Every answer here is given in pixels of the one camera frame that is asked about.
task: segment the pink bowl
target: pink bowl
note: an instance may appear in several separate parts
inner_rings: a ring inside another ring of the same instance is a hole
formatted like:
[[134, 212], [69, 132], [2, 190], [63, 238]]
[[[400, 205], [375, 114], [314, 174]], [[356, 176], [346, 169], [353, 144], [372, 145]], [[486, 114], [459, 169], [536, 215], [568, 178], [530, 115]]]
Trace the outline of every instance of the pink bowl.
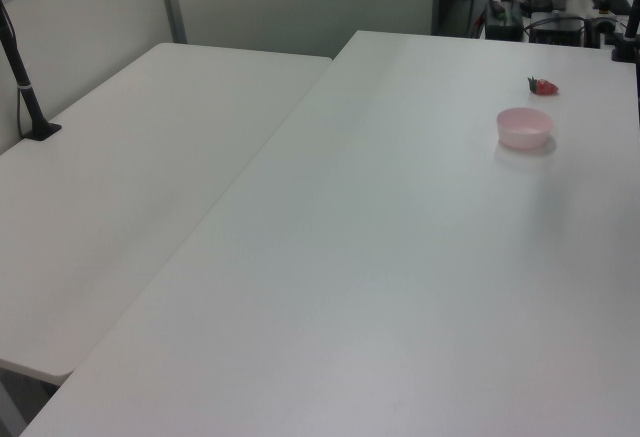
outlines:
[[553, 130], [553, 120], [548, 114], [528, 107], [503, 110], [497, 121], [500, 142], [514, 149], [540, 147]]

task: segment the black pole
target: black pole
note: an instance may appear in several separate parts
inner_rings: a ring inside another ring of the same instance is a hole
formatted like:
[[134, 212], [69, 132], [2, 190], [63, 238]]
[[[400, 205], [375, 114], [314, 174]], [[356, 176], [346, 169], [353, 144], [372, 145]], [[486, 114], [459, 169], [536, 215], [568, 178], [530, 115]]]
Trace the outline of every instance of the black pole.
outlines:
[[0, 40], [2, 41], [4, 53], [7, 55], [7, 59], [11, 65], [13, 75], [18, 83], [18, 89], [22, 94], [22, 98], [27, 106], [29, 115], [31, 115], [32, 130], [27, 132], [24, 137], [32, 140], [45, 140], [47, 137], [55, 134], [62, 127], [58, 124], [48, 122], [42, 115], [40, 104], [38, 104], [38, 99], [36, 99], [36, 94], [31, 86], [27, 70], [24, 68], [20, 52], [18, 52], [18, 43], [16, 41], [16, 36], [13, 33], [9, 14], [5, 9], [2, 0], [0, 0]]
[[624, 34], [615, 34], [616, 48], [611, 52], [611, 59], [616, 62], [635, 62], [638, 41], [636, 33], [640, 23], [640, 0], [633, 0], [629, 21]]

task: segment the tabletop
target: tabletop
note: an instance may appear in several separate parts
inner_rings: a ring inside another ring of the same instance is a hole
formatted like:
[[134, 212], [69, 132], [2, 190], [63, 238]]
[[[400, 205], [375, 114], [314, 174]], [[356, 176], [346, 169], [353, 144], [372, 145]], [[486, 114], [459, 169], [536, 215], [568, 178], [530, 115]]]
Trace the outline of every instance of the tabletop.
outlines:
[[0, 157], [0, 366], [60, 384], [329, 59], [161, 44]]
[[[635, 85], [358, 32], [24, 437], [637, 436]], [[512, 106], [545, 148], [497, 142]]]

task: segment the red fruit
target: red fruit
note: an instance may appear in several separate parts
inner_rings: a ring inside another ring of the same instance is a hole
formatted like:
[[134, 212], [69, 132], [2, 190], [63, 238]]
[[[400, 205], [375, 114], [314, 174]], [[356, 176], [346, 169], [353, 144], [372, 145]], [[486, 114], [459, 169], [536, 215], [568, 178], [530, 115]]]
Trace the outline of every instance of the red fruit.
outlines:
[[558, 86], [548, 80], [529, 78], [529, 90], [536, 95], [553, 95], [558, 93]]

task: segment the desk lamp arm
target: desk lamp arm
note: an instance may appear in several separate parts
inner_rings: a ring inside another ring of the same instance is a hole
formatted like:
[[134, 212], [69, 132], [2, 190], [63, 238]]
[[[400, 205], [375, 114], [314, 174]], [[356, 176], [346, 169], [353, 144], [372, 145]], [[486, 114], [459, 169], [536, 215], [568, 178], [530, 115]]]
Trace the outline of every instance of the desk lamp arm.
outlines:
[[24, 103], [27, 106], [29, 115], [31, 116], [32, 130], [25, 134], [26, 139], [42, 141], [49, 136], [55, 134], [62, 127], [58, 124], [52, 124], [47, 121], [42, 115], [40, 110], [40, 104], [31, 86], [31, 81], [27, 75], [27, 70], [22, 63], [20, 52], [18, 52], [18, 43], [16, 36], [13, 32], [13, 26], [9, 19], [9, 14], [0, 0], [0, 40], [2, 41], [2, 47], [11, 65], [11, 70], [18, 84], [20, 94], [24, 99]]

